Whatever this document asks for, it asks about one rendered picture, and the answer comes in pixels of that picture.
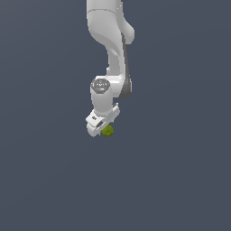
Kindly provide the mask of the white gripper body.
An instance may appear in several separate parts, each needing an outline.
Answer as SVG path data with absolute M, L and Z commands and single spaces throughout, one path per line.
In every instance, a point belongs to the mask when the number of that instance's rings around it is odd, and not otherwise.
M 108 115 L 99 116 L 95 113 L 94 110 L 92 110 L 89 116 L 86 118 L 88 133 L 92 137 L 100 134 L 107 125 L 115 121 L 119 114 L 120 109 L 117 103 L 113 104 L 112 112 Z

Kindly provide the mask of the small green round object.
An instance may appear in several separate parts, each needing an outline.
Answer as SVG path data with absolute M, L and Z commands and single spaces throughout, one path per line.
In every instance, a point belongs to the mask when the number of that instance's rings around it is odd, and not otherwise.
M 108 137 L 114 133 L 114 128 L 111 125 L 107 125 L 102 131 L 101 134 L 105 137 Z

